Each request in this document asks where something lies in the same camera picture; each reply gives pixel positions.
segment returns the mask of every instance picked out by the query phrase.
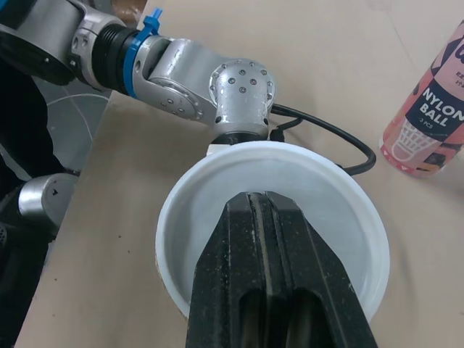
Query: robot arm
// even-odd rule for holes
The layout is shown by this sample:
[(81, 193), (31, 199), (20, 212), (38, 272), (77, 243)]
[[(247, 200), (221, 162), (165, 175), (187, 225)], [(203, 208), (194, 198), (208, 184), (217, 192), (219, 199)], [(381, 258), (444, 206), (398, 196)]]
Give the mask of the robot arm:
[(0, 0), (0, 56), (51, 83), (77, 77), (204, 123), (217, 144), (266, 139), (273, 76), (258, 62), (158, 35), (160, 14), (139, 31), (77, 0)]

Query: blue cable tie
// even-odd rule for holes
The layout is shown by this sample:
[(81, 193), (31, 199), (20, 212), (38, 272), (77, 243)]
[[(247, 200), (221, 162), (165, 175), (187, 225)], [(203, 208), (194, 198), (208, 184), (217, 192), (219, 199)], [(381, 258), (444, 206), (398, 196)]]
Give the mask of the blue cable tie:
[(148, 38), (150, 35), (158, 35), (158, 30), (160, 29), (160, 22), (158, 19), (160, 18), (161, 14), (162, 9), (156, 8), (151, 16), (145, 17), (144, 29), (142, 29), (133, 39), (132, 43), (129, 46), (129, 50), (125, 55), (123, 64), (124, 86), (129, 96), (135, 99), (137, 99), (137, 96), (133, 90), (132, 71), (133, 65), (136, 61), (136, 55), (138, 49), (140, 48), (140, 45), (146, 40), (146, 38)]
[(8, 0), (0, 0), (0, 12), (8, 4)]

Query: wooden table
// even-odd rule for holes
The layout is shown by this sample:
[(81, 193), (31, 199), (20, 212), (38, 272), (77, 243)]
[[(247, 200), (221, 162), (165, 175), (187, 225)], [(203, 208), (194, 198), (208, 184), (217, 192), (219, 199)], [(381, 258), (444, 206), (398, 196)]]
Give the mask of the wooden table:
[[(376, 149), (464, 17), (461, 0), (149, 0), (146, 12), (155, 5), (165, 11), (162, 35), (262, 62), (278, 81), (278, 103)], [(363, 159), (315, 126), (293, 134), (343, 165)], [(16, 347), (184, 346), (187, 325), (157, 274), (154, 233), (165, 197), (210, 139), (200, 124), (112, 95)], [(371, 323), (380, 347), (463, 346), (464, 170), (446, 169), (418, 180), (379, 156), (356, 177), (391, 250)]]

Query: white plastic cup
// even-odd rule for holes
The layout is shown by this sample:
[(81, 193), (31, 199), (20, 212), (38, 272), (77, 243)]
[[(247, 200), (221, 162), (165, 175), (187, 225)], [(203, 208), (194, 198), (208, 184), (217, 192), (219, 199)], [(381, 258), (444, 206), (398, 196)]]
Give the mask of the white plastic cup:
[(330, 160), (274, 141), (238, 144), (205, 157), (167, 197), (158, 220), (157, 266), (183, 315), (189, 316), (196, 263), (225, 203), (243, 191), (274, 191), (298, 204), (342, 261), (370, 321), (384, 297), (390, 268), (376, 208)]

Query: white wire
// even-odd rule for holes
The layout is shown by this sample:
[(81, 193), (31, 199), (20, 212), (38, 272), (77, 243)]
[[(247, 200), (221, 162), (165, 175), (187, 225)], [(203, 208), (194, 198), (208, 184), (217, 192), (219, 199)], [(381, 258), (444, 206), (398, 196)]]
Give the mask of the white wire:
[(47, 103), (47, 107), (53, 105), (53, 104), (56, 104), (57, 102), (61, 102), (63, 100), (66, 100), (66, 99), (71, 99), (71, 102), (72, 104), (75, 106), (75, 108), (77, 109), (79, 115), (82, 117), (82, 120), (84, 121), (84, 123), (86, 124), (86, 127), (87, 127), (87, 132), (88, 132), (88, 136), (90, 137), (90, 140), (93, 141), (94, 140), (94, 137), (92, 136), (92, 133), (90, 131), (90, 127), (88, 126), (88, 123), (87, 123), (87, 119), (85, 118), (85, 116), (83, 115), (83, 113), (81, 112), (81, 110), (79, 109), (78, 105), (74, 102), (73, 98), (76, 98), (76, 97), (80, 97), (80, 96), (92, 96), (94, 98), (100, 98), (100, 99), (104, 99), (106, 100), (107, 102), (109, 101), (109, 99), (105, 96), (100, 96), (98, 94), (92, 94), (92, 93), (81, 93), (81, 94), (69, 94), (67, 92), (67, 89), (62, 87), (63, 88), (63, 91), (65, 91), (65, 93), (67, 94), (67, 96), (63, 96), (62, 98), (58, 98), (54, 101), (51, 101), (49, 103)]

